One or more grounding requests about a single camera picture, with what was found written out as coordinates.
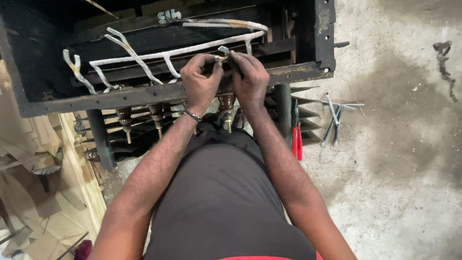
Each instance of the person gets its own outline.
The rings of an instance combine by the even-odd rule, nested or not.
[[[247,54],[231,51],[231,59],[240,69],[232,71],[234,90],[255,139],[217,129],[217,117],[198,123],[223,69],[215,63],[207,78],[201,72],[213,55],[193,57],[180,71],[187,113],[108,206],[91,260],[305,260],[316,259],[316,251],[324,260],[356,259],[263,106],[265,68]]]

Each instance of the red cloth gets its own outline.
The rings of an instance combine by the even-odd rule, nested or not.
[[[91,240],[83,240],[75,250],[74,260],[87,260],[92,248]]]

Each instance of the wrist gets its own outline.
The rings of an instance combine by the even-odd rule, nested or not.
[[[256,106],[256,107],[242,107],[242,110],[244,111],[245,116],[249,120],[252,120],[254,118],[259,118],[261,116],[268,114],[268,111],[263,105]]]
[[[191,114],[195,114],[197,115],[198,117],[202,118],[205,114],[205,112],[207,111],[207,108],[208,106],[204,106],[204,105],[194,105],[194,106],[188,106],[186,107],[185,109],[191,113]]]

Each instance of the black bracelet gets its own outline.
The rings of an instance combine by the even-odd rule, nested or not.
[[[197,122],[202,121],[202,119],[201,119],[198,115],[191,114],[191,113],[189,113],[187,110],[184,110],[182,114],[183,114],[183,115],[188,115],[188,116],[192,117],[192,118],[193,118],[194,120],[196,120]]]

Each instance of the wire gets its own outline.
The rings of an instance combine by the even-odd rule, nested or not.
[[[333,161],[335,160],[335,158],[337,157],[337,154],[340,152],[340,146],[341,146],[341,141],[340,141],[340,139],[337,139],[337,142],[338,142],[338,144],[339,144],[339,145],[337,146],[338,149],[337,149],[337,151],[336,151],[334,157],[332,158],[332,160],[330,160],[328,163],[323,163],[323,162],[321,161],[321,154],[322,154],[322,151],[324,150],[325,147],[322,147],[322,148],[321,148],[321,151],[319,151],[319,155],[318,155],[318,161],[319,161],[319,163],[321,163],[321,164],[323,164],[323,165],[328,165],[329,163],[331,163],[331,162],[333,162]]]

